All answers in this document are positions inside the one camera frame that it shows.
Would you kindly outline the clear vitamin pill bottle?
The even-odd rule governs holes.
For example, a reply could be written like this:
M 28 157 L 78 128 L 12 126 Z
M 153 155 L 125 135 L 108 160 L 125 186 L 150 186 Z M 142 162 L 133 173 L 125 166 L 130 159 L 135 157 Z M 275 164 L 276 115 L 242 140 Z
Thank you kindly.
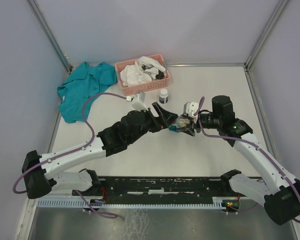
M 173 123 L 172 126 L 174 126 L 177 129 L 181 129 L 186 127 L 190 123 L 190 120 L 188 118 L 182 118 L 178 117 Z

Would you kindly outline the teal pill box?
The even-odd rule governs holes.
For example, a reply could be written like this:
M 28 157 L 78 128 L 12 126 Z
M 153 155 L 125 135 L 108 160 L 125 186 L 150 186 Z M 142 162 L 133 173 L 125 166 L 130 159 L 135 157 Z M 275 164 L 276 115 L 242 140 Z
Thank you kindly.
M 170 125 L 168 129 L 172 132 L 178 132 L 178 128 L 175 125 Z

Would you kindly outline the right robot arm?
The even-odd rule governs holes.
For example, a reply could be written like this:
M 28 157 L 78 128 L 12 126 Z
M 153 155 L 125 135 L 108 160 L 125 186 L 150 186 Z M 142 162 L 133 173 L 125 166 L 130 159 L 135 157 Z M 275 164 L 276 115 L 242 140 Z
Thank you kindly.
M 259 173 L 262 181 L 253 180 L 239 170 L 231 170 L 221 176 L 221 193 L 226 196 L 234 192 L 242 194 L 262 207 L 277 225 L 291 220 L 300 224 L 300 180 L 286 170 L 260 143 L 252 128 L 235 116 L 229 96 L 212 98 L 212 110 L 202 108 L 205 98 L 198 103 L 188 102 L 183 114 L 172 124 L 176 132 L 191 136 L 223 139 L 242 154 Z

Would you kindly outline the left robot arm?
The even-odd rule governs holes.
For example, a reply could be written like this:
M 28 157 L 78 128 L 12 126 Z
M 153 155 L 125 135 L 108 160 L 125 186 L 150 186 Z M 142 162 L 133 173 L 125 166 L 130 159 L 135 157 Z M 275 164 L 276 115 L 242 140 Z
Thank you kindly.
M 52 191 L 62 190 L 86 191 L 89 195 L 96 195 L 101 183 L 95 171 L 78 173 L 68 169 L 125 151 L 143 135 L 167 129 L 178 118 L 176 113 L 163 109 L 157 102 L 152 106 L 157 116 L 149 108 L 132 110 L 83 145 L 44 154 L 38 154 L 36 150 L 28 152 L 21 169 L 27 197 L 38 199 Z

